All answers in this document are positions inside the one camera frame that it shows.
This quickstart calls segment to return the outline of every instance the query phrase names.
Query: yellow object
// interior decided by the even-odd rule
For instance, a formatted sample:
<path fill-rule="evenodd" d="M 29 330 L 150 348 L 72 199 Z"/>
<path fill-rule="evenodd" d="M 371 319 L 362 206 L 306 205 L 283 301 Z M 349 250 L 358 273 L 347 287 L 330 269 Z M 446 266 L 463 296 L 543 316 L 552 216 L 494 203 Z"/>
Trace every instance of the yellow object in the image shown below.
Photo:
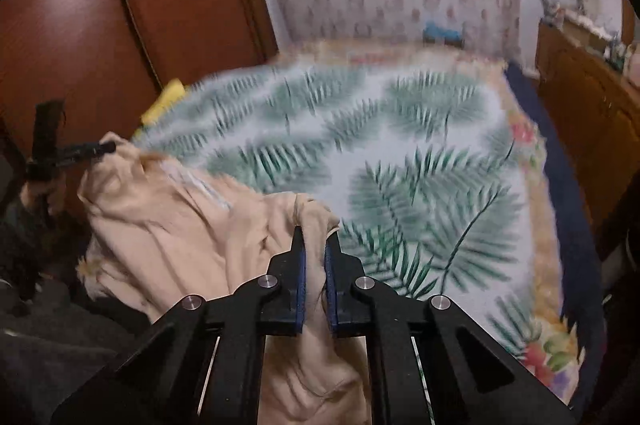
<path fill-rule="evenodd" d="M 178 100 L 187 96 L 187 94 L 188 93 L 185 90 L 184 85 L 182 85 L 182 82 L 177 78 L 174 78 L 164 86 L 164 89 L 154 104 L 146 110 L 145 114 L 140 116 L 142 125 L 153 125 L 158 121 L 158 118 L 160 118 L 162 113 L 174 105 Z"/>

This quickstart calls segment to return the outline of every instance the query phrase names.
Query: leaf-patterned bed sheet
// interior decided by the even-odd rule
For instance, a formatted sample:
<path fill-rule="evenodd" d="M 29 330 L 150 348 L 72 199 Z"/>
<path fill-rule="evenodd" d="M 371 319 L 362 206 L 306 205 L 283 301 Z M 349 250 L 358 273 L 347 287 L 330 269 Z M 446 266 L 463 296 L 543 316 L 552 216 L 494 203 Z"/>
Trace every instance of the leaf-patterned bed sheet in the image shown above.
<path fill-rule="evenodd" d="M 468 76 L 296 64 L 203 80 L 135 143 L 260 192 L 314 195 L 368 275 L 446 294 L 524 359 L 540 330 L 523 139 Z"/>

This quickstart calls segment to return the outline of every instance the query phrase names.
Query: person's hand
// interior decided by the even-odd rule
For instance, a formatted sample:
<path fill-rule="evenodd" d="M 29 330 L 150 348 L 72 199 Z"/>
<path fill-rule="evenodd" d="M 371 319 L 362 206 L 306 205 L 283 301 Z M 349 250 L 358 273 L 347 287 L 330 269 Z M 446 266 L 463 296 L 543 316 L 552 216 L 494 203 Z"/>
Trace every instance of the person's hand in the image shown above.
<path fill-rule="evenodd" d="M 65 208 L 66 176 L 63 173 L 50 182 L 29 181 L 22 186 L 20 202 L 30 212 L 35 212 L 42 196 L 47 196 L 49 215 L 58 215 Z"/>

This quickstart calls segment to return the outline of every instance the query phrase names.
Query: beige garment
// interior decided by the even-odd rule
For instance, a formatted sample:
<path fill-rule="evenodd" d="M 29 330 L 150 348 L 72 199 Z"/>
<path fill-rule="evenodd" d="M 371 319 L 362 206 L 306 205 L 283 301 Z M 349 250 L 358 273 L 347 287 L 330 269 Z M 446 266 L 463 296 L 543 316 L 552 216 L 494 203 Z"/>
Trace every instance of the beige garment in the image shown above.
<path fill-rule="evenodd" d="M 78 192 L 94 230 L 78 267 L 90 294 L 112 294 L 153 322 L 188 294 L 223 297 L 266 273 L 300 225 L 305 324 L 296 338 L 267 340 L 258 422 L 368 423 L 364 342 L 334 340 L 324 311 L 324 242 L 338 218 L 306 194 L 264 196 L 105 139 L 119 143 L 116 153 L 87 171 Z"/>

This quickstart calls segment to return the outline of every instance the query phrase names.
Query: person's arm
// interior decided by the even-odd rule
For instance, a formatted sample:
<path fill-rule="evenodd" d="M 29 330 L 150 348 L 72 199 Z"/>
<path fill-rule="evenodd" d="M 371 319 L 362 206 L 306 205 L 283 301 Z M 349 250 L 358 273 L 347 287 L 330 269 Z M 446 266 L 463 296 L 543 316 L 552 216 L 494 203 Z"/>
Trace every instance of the person's arm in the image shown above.
<path fill-rule="evenodd" d="M 26 183 L 0 219 L 0 282 L 17 290 L 21 299 L 33 296 L 38 279 L 36 257 L 46 231 L 38 214 L 41 198 L 47 196 L 49 214 L 55 216 L 63 210 L 65 190 L 64 176 L 49 183 Z"/>

